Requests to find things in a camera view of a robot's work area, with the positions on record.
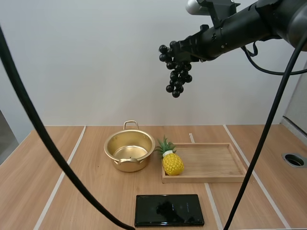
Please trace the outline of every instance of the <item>pot rim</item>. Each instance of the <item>pot rim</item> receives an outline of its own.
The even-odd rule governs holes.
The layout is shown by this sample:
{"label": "pot rim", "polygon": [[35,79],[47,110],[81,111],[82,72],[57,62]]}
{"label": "pot rim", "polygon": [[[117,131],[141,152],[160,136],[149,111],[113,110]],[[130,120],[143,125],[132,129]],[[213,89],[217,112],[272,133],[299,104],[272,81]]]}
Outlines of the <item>pot rim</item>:
{"label": "pot rim", "polygon": [[154,140],[153,136],[151,136],[150,134],[148,134],[148,133],[146,133],[146,132],[144,132],[144,131],[138,130],[138,129],[125,129],[125,130],[119,131],[119,132],[117,132],[117,133],[114,133],[113,135],[109,136],[109,137],[106,139],[105,145],[104,145],[104,149],[105,149],[105,153],[107,154],[107,156],[108,156],[109,158],[111,158],[111,159],[113,159],[113,160],[115,160],[115,161],[119,161],[119,160],[120,160],[119,158],[114,157],[114,156],[109,152],[109,150],[107,149],[107,145],[108,145],[108,143],[110,142],[110,140],[111,140],[114,136],[116,136],[116,135],[118,135],[118,134],[121,134],[121,133],[125,133],[125,132],[139,132],[139,133],[143,133],[144,135],[148,136],[149,139],[150,139],[150,141],[152,142],[152,148],[150,149],[150,151],[148,151],[148,153],[147,153],[146,155],[137,158],[138,161],[144,160],[145,158],[149,157],[150,154],[153,153],[154,148],[155,148],[155,140]]}

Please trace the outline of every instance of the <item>table surface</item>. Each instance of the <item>table surface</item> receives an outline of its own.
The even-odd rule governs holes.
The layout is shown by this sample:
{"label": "table surface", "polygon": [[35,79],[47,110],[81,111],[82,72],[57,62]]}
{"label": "table surface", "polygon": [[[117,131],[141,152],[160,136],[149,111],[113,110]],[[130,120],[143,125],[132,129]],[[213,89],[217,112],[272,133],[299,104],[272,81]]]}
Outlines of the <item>table surface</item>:
{"label": "table surface", "polygon": [[[66,160],[81,138],[83,128],[47,127]],[[222,229],[241,183],[162,184],[161,158],[156,153],[143,170],[120,172],[104,153],[104,142],[121,129],[120,126],[86,127],[70,163],[107,210],[133,225],[136,195],[198,194],[205,225],[178,229]],[[263,126],[141,126],[140,129],[155,139],[166,135],[178,143],[190,142],[190,134],[196,143],[230,142],[247,168],[246,162],[252,159]],[[281,154],[290,152],[307,157],[307,147],[290,131],[282,125],[272,126],[256,174],[249,181],[230,229],[307,228],[307,168],[292,168],[284,162]],[[32,131],[0,166],[0,229],[120,229],[92,207],[66,176],[59,180],[61,174],[61,168]]]}

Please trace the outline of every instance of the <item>pineapple leaves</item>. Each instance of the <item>pineapple leaves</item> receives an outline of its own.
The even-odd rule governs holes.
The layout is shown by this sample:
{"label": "pineapple leaves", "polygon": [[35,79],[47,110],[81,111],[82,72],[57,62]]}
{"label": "pineapple leaves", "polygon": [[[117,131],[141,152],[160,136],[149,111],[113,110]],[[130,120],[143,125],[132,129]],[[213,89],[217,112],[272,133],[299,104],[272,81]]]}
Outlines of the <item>pineapple leaves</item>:
{"label": "pineapple leaves", "polygon": [[172,142],[167,142],[167,138],[165,137],[165,135],[163,136],[163,141],[160,141],[158,139],[158,142],[159,142],[160,146],[156,147],[156,149],[155,149],[156,151],[164,153],[166,151],[172,150],[174,153],[176,152],[174,150],[175,145]]}

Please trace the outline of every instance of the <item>smartphone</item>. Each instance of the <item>smartphone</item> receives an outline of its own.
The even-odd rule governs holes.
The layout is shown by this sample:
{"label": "smartphone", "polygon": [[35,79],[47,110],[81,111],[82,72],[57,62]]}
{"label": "smartphone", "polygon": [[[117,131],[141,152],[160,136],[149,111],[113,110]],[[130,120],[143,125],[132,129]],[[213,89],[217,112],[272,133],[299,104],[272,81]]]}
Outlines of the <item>smartphone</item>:
{"label": "smartphone", "polygon": [[136,227],[202,226],[198,195],[137,195]]}

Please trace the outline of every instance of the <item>toy pineapple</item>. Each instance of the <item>toy pineapple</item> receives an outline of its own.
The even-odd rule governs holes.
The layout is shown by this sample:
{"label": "toy pineapple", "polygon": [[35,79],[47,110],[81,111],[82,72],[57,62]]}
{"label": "toy pineapple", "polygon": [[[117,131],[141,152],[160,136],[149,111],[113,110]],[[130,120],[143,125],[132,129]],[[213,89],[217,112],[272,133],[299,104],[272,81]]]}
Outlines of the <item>toy pineapple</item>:
{"label": "toy pineapple", "polygon": [[184,170],[184,165],[181,158],[175,154],[175,145],[172,142],[167,142],[167,138],[165,138],[165,136],[163,142],[161,142],[159,139],[158,141],[160,146],[158,146],[156,150],[163,156],[163,167],[166,174],[170,176],[181,174]]}

